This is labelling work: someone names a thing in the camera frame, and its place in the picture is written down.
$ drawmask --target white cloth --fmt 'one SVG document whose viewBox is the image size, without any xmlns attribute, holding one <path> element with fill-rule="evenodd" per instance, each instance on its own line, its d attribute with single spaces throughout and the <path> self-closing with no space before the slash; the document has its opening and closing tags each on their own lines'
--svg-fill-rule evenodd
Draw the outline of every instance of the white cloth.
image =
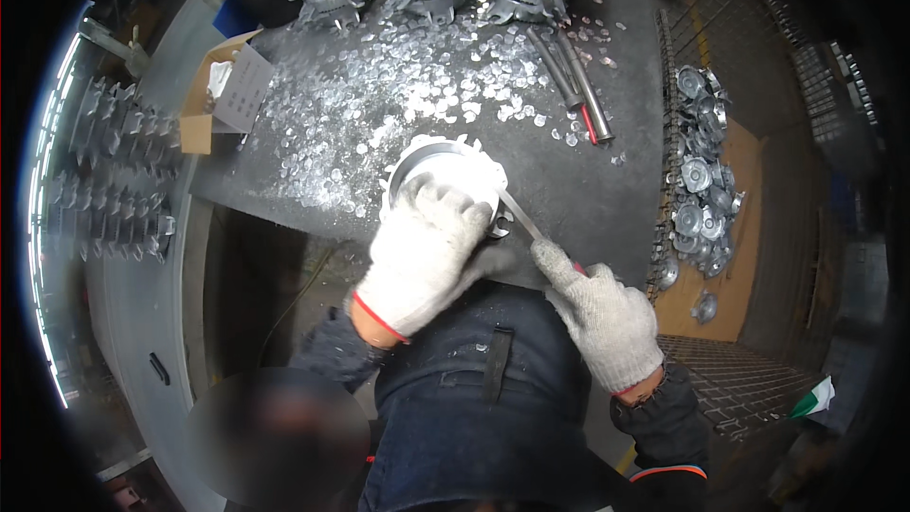
<svg viewBox="0 0 910 512">
<path fill-rule="evenodd" d="M 429 173 L 414 178 L 401 188 L 370 245 L 373 265 L 355 289 L 360 301 L 382 324 L 412 336 L 505 261 L 478 254 L 465 266 L 491 215 L 488 203 L 474 203 Z"/>
<path fill-rule="evenodd" d="M 644 293 L 616 281 L 604 264 L 589 267 L 587 276 L 575 271 L 569 256 L 550 241 L 536 241 L 530 251 L 556 292 L 547 298 L 603 387 L 621 392 L 661 365 L 657 316 Z"/>
</svg>

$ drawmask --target dark work surface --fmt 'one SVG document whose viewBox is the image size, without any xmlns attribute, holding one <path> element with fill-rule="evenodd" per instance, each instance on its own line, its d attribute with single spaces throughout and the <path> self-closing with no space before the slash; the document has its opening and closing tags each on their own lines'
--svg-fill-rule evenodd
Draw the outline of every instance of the dark work surface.
<svg viewBox="0 0 910 512">
<path fill-rule="evenodd" d="M 571 124 L 552 80 L 547 87 L 536 84 L 518 89 L 515 82 L 511 84 L 512 92 L 520 94 L 524 104 L 548 116 L 542 127 L 535 126 L 532 118 L 502 122 L 497 118 L 498 108 L 510 102 L 482 95 L 471 100 L 482 104 L 471 123 L 458 107 L 448 112 L 458 117 L 453 123 L 431 115 L 407 122 L 406 95 L 402 87 L 394 87 L 405 79 L 400 72 L 400 52 L 377 55 L 370 50 L 381 47 L 381 38 L 376 35 L 385 28 L 381 26 L 380 5 L 374 5 L 364 23 L 347 36 L 334 29 L 280 28 L 256 37 L 254 47 L 275 64 L 277 77 L 242 150 L 237 150 L 236 135 L 217 138 L 213 153 L 199 159 L 190 191 L 305 232 L 369 241 L 379 227 L 379 179 L 388 177 L 383 170 L 398 159 L 410 138 L 426 133 L 454 139 L 465 133 L 468 142 L 480 139 L 484 151 L 502 164 L 510 192 L 545 235 L 583 265 L 605 262 L 627 284 L 643 287 L 657 213 L 663 139 L 660 59 L 653 14 L 649 0 L 571 0 L 569 8 L 574 15 L 569 30 L 577 31 L 585 26 L 584 18 L 590 17 L 586 25 L 595 35 L 601 35 L 596 19 L 610 31 L 609 43 L 575 41 L 592 56 L 588 73 L 612 116 L 610 126 L 616 139 L 609 147 L 591 146 L 586 133 L 574 147 L 552 138 L 552 129 L 564 138 Z M 477 22 L 471 8 L 462 10 Z M 396 15 L 392 20 L 400 27 L 413 18 Z M 405 28 L 400 34 L 426 34 L 414 49 L 424 57 L 415 61 L 425 70 L 444 60 L 440 69 L 457 84 L 467 70 L 489 68 L 490 52 L 484 53 L 480 62 L 472 60 L 479 45 L 497 33 L 508 36 L 507 27 L 472 26 L 468 30 L 475 30 L 478 36 L 469 40 L 466 37 L 471 33 L 462 22 L 471 23 L 461 17 L 457 26 Z M 517 35 L 524 28 L 518 25 Z M 521 44 L 524 50 L 518 45 L 501 47 L 515 54 L 517 61 L 537 63 L 536 76 L 546 75 L 539 56 L 525 43 L 526 47 Z M 599 63 L 603 57 L 599 48 L 607 48 L 616 69 Z M 358 55 L 352 60 L 350 52 L 354 50 Z M 336 61 L 336 54 L 342 51 L 345 63 Z M 445 52 L 449 56 L 440 58 Z M 370 63 L 381 68 L 379 78 L 364 78 Z M 358 75 L 352 75 L 352 68 L 359 69 Z M 327 100 L 338 93 L 347 95 L 347 100 Z M 353 117 L 349 111 L 352 99 L 359 104 Z M 383 129 L 384 122 L 390 126 Z M 366 154 L 356 152 L 358 144 L 369 146 L 371 138 L 379 137 L 381 141 L 376 147 L 370 146 Z M 286 139 L 290 148 L 282 144 Z M 290 176 L 280 176 L 282 160 L 289 159 L 290 154 L 297 154 L 301 162 L 313 162 L 309 172 L 300 172 L 293 182 Z M 620 154 L 624 154 L 625 163 L 612 165 L 610 158 Z M 319 167 L 324 170 L 316 174 Z M 342 180 L 324 184 L 335 168 Z M 320 191 L 324 185 L 331 188 Z M 352 212 L 355 205 L 363 217 Z M 510 229 L 512 233 L 495 245 L 513 249 L 519 260 L 501 280 L 541 286 L 542 275 L 528 253 L 529 235 L 518 224 Z"/>
</svg>

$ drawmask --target metal rod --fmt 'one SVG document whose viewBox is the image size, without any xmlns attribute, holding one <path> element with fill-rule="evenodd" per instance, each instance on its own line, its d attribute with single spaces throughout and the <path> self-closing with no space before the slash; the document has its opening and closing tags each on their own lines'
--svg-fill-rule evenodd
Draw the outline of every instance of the metal rod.
<svg viewBox="0 0 910 512">
<path fill-rule="evenodd" d="M 603 114 L 601 102 L 597 99 L 597 93 L 594 91 L 594 86 L 591 85 L 591 80 L 584 70 L 582 61 L 578 59 L 575 48 L 569 41 L 569 37 L 566 36 L 565 30 L 562 28 L 556 33 L 556 43 L 562 47 L 563 55 L 569 61 L 569 67 L 572 69 L 575 79 L 578 80 L 579 86 L 581 87 L 582 95 L 584 95 L 584 100 L 588 105 L 588 113 L 591 114 L 591 119 L 594 123 L 594 136 L 597 137 L 597 142 L 603 143 L 609 141 L 613 138 L 613 133 L 610 131 L 610 126 L 607 124 L 607 118 Z"/>
<path fill-rule="evenodd" d="M 575 88 L 569 81 L 569 76 L 563 72 L 563 67 L 556 62 L 555 58 L 553 58 L 550 49 L 543 43 L 543 40 L 540 40 L 540 36 L 537 35 L 534 28 L 528 27 L 525 33 L 528 34 L 530 43 L 534 44 L 534 48 L 536 48 L 537 53 L 540 54 L 540 59 L 543 60 L 543 65 L 547 66 L 547 70 L 556 83 L 556 87 L 563 95 L 563 100 L 566 102 L 566 109 L 575 110 L 579 108 L 584 103 L 584 97 L 578 95 L 578 92 L 575 91 Z"/>
</svg>

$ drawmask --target gray workbench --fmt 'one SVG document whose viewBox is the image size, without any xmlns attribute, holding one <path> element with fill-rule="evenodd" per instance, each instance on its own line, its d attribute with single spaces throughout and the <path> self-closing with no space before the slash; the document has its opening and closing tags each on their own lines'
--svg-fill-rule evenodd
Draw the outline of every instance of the gray workbench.
<svg viewBox="0 0 910 512">
<path fill-rule="evenodd" d="M 652 11 L 649 0 L 571 0 L 570 12 L 570 30 L 590 29 L 588 40 L 575 43 L 591 56 L 588 73 L 611 117 L 616 139 L 609 147 L 591 146 L 584 132 L 575 146 L 566 142 L 583 122 L 567 117 L 552 80 L 541 85 L 540 76 L 549 75 L 519 38 L 524 25 L 484 25 L 468 6 L 455 24 L 433 28 L 405 15 L 384 18 L 376 4 L 347 35 L 280 28 L 256 37 L 254 47 L 276 66 L 256 126 L 243 144 L 237 135 L 217 138 L 213 153 L 199 160 L 190 191 L 305 232 L 369 241 L 379 227 L 379 179 L 410 139 L 466 133 L 503 165 L 510 192 L 543 233 L 583 265 L 606 262 L 643 287 L 663 137 Z M 599 41 L 607 38 L 604 30 L 609 42 Z M 601 63 L 601 48 L 615 68 Z M 510 71 L 509 80 L 498 77 Z M 487 90 L 489 75 L 498 90 Z M 452 95 L 458 103 L 447 109 Z M 539 126 L 536 115 L 507 117 L 502 106 L 547 118 Z M 469 122 L 465 109 L 476 119 Z M 624 161 L 612 159 L 620 155 Z M 529 236 L 517 224 L 511 230 L 496 245 L 514 249 L 519 261 L 501 279 L 537 287 L 542 280 L 529 258 Z"/>
</svg>

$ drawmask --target red handle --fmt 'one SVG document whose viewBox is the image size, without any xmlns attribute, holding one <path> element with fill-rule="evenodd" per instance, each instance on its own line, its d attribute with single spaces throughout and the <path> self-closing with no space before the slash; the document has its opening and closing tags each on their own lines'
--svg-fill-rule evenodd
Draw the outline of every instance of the red handle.
<svg viewBox="0 0 910 512">
<path fill-rule="evenodd" d="M 584 119 L 584 126 L 588 128 L 588 138 L 591 139 L 591 144 L 597 145 L 597 137 L 594 136 L 594 124 L 591 122 L 591 116 L 588 114 L 588 106 L 582 105 L 582 118 Z"/>
</svg>

